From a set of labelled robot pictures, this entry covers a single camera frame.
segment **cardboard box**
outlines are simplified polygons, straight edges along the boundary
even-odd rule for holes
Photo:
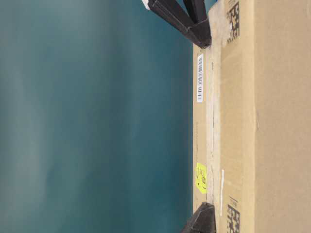
[[[193,212],[207,201],[206,69],[205,55],[193,54]]]
[[[193,106],[206,129],[194,122],[193,137],[205,132],[217,232],[309,232],[311,0],[220,0],[209,20],[211,47],[193,50],[194,87],[205,55],[206,102]]]

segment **yellow sticker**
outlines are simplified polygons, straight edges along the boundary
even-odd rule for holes
[[[196,164],[196,182],[195,185],[202,194],[207,193],[207,168],[201,163]]]

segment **barcode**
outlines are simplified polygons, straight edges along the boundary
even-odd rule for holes
[[[203,64],[204,64],[204,54],[198,56],[198,87],[197,87],[197,102],[203,102]]]

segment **white mark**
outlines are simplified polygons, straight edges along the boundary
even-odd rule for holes
[[[142,0],[142,3],[144,3],[145,7],[147,10],[150,10],[149,6],[148,6],[148,2],[149,0]]]
[[[223,215],[223,190],[224,190],[224,181],[225,181],[225,171],[222,169],[222,186],[220,191],[220,216]]]

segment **white label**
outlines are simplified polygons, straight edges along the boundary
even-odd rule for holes
[[[148,6],[148,2],[149,0],[142,0],[142,3],[144,3],[145,7],[147,10],[150,10],[149,6]]]
[[[204,54],[198,56],[198,86],[197,86],[197,102],[203,102],[203,76],[204,76]]]

